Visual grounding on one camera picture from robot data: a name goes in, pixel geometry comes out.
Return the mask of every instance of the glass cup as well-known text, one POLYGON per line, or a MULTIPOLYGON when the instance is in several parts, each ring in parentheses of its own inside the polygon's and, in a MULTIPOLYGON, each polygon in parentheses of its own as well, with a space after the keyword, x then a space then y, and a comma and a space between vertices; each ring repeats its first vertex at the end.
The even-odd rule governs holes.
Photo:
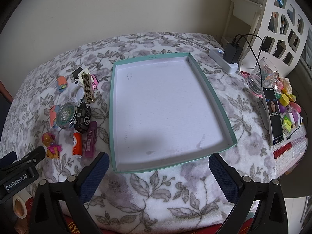
MULTIPOLYGON (((276 67, 267 58, 259 61, 262 73, 262 86, 271 86, 279 76, 276 67)), ((261 95, 260 70, 256 65, 252 73, 247 77, 249 88, 256 94, 261 95)))

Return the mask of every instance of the silver jar lid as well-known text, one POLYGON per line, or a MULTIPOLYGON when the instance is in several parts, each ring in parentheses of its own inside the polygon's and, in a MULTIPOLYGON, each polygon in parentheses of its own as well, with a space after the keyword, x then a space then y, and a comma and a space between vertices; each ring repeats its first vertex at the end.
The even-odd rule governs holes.
POLYGON ((61 129, 71 129, 77 115, 77 106, 73 102, 67 102, 57 112, 56 123, 61 129))

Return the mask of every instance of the green rim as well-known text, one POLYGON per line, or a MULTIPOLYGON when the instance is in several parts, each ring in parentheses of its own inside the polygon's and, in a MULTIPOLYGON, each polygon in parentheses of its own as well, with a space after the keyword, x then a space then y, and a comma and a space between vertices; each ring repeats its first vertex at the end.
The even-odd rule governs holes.
MULTIPOLYGON (((113 93, 114 93, 114 81, 115 81, 115 71, 116 71, 116 66, 118 65, 123 65, 123 64, 127 64, 127 63, 133 63, 133 62, 138 62, 138 61, 145 61, 145 60, 151 60, 151 59, 164 59, 164 58, 176 58, 176 57, 186 57, 188 56, 189 59, 191 59, 191 61, 194 63, 196 69, 199 71, 200 75, 202 76, 202 78, 204 79, 204 82, 206 83, 206 85, 208 86, 214 100, 216 101, 216 104, 221 112, 221 115, 224 119, 224 122, 227 126, 227 129, 230 133, 230 137, 232 139, 233 144, 229 145, 229 147, 221 149, 218 152, 222 152, 225 150, 228 150, 229 148, 235 146, 237 144, 237 139, 235 136, 235 133, 233 131, 232 125, 227 117, 226 112, 224 111, 224 108, 216 94, 216 92, 214 91, 212 85, 210 84, 209 80, 207 79, 207 77, 205 76, 204 72, 202 71, 202 69, 200 68, 200 66, 198 65, 198 63, 196 62, 196 60, 194 59, 194 57, 190 54, 190 53, 172 53, 172 54, 157 54, 157 55, 147 55, 147 56, 141 56, 141 57, 135 57, 135 58, 130 58, 130 59, 125 59, 125 60, 120 60, 120 61, 116 61, 113 65, 113 72, 112 72, 112 77, 111 77, 111 86, 110 86, 110 110, 113 110, 113 93)), ((172 165, 167 165, 167 166, 163 166, 160 168, 151 168, 151 169, 145 169, 145 170, 140 170, 140 171, 118 171, 117 170, 117 166, 116 166, 116 158, 115 158, 115 150, 114 150, 114 140, 113 140, 113 111, 110 113, 110 118, 109 118, 109 127, 110 127, 110 132, 109 132, 109 137, 110 137, 110 154, 111 154, 111 160, 112 160, 112 166, 113 166, 113 170, 115 173, 145 173, 145 172, 151 172, 151 171, 155 171, 155 170, 161 170, 161 169, 165 169, 165 168, 169 168, 169 167, 173 167, 176 165, 181 165, 184 163, 188 163, 188 162, 192 162, 195 160, 199 160, 199 159, 203 159, 206 158, 208 156, 204 156, 201 158, 194 158, 188 161, 183 161, 183 162, 179 162, 179 163, 175 163, 172 165)))

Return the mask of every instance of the black charger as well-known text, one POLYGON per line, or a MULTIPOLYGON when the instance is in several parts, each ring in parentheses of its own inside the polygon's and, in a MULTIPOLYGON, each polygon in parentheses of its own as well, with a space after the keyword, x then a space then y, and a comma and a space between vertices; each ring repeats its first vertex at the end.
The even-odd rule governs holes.
POLYGON ((227 43, 223 53, 223 59, 228 63, 237 63, 243 49, 235 43, 227 43))

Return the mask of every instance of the silver bolt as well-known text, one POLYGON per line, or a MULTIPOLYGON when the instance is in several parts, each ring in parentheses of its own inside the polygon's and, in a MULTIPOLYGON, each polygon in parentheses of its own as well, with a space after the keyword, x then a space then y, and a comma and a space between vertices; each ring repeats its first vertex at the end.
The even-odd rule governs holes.
POLYGON ((46 183, 45 179, 40 180, 39 185, 43 186, 46 183))
POLYGON ((272 180, 272 183, 273 183, 274 185, 278 185, 280 182, 279 182, 277 179, 273 179, 273 180, 272 180))
POLYGON ((74 175, 71 175, 71 176, 69 176, 69 177, 67 178, 67 180, 68 180, 69 182, 73 182, 75 179, 76 179, 76 176, 74 176, 74 175))
POLYGON ((252 179, 249 176, 244 176, 243 181, 250 182, 252 179))

